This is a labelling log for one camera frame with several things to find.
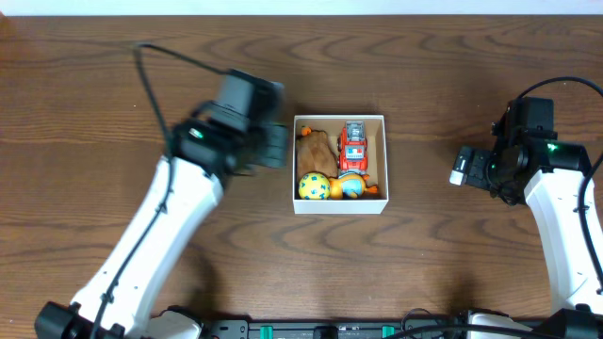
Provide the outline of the brown plush toy with carrot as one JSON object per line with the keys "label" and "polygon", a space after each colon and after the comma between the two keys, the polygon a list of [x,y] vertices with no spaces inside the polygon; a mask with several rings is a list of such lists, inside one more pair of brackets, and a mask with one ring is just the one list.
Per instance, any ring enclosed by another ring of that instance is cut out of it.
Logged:
{"label": "brown plush toy with carrot", "polygon": [[326,132],[309,126],[301,128],[301,136],[296,140],[296,171],[298,181],[309,172],[319,172],[327,177],[337,175],[337,161]]}

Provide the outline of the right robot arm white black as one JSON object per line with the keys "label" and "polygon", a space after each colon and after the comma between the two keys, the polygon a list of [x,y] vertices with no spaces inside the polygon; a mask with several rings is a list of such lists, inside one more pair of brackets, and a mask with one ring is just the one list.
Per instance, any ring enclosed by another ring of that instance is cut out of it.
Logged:
{"label": "right robot arm white black", "polygon": [[491,151],[461,148],[450,182],[483,189],[509,205],[525,204],[532,212],[552,313],[532,333],[601,337],[602,230],[586,149],[559,141],[550,99],[511,100],[492,134],[497,140]]}

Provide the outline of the red toy truck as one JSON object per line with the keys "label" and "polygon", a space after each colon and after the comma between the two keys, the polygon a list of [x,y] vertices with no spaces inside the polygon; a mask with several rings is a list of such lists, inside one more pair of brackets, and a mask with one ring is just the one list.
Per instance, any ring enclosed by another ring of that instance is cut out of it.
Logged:
{"label": "red toy truck", "polygon": [[368,168],[367,138],[363,121],[346,121],[337,140],[341,172],[365,174]]}

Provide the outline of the yellow ball with blue letters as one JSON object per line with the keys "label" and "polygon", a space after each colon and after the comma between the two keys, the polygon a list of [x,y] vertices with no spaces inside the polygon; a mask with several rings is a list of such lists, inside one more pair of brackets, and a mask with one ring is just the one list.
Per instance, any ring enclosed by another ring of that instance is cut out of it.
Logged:
{"label": "yellow ball with blue letters", "polygon": [[327,200],[331,195],[329,178],[319,172],[309,172],[299,181],[298,193],[303,200]]}

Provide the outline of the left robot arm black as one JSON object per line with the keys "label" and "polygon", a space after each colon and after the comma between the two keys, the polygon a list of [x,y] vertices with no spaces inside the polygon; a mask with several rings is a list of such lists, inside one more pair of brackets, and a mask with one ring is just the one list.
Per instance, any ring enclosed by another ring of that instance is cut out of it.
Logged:
{"label": "left robot arm black", "polygon": [[203,323],[184,311],[153,316],[156,298],[231,177],[252,165],[285,165],[287,129],[278,122],[283,100],[283,84],[228,71],[217,100],[173,127],[168,154],[98,272],[68,305],[43,306],[34,323],[37,337],[202,337]]}

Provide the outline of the orange duck toy blue hat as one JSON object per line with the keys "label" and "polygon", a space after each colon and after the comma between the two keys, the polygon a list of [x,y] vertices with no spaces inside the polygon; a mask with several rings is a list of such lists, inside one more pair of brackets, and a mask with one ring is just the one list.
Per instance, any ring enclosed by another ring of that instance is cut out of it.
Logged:
{"label": "orange duck toy blue hat", "polygon": [[345,197],[358,199],[365,193],[377,194],[379,188],[377,186],[368,186],[367,174],[358,174],[354,172],[346,172],[337,178],[330,178],[330,198],[333,200],[342,200]]}

